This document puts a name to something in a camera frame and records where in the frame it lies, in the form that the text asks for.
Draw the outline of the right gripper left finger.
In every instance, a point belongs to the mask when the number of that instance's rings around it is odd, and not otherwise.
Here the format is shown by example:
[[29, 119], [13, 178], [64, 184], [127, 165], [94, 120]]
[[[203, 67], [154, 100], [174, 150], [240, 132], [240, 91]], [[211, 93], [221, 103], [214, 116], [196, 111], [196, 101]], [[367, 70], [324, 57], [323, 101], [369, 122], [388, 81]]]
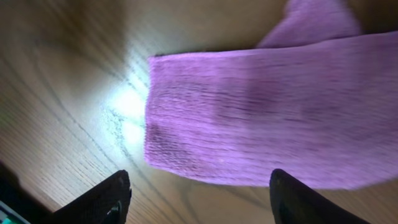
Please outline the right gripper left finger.
[[129, 175], [119, 170], [46, 218], [56, 224], [125, 224], [132, 197]]

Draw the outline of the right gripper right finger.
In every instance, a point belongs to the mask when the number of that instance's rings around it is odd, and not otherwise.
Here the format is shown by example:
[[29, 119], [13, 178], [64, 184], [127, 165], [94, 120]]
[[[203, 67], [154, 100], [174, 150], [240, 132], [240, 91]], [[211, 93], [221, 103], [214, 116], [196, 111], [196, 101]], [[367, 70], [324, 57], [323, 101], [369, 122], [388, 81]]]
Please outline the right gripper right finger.
[[272, 171], [269, 190], [276, 224], [368, 224], [282, 169]]

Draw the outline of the purple cloth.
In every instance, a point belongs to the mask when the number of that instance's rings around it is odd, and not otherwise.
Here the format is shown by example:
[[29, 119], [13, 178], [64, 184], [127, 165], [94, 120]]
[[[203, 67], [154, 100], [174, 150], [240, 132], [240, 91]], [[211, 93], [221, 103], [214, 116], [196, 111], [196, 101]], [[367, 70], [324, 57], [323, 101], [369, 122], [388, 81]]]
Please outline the purple cloth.
[[341, 1], [291, 1], [255, 48], [152, 57], [144, 155], [212, 184], [316, 189], [397, 177], [397, 32], [364, 34]]

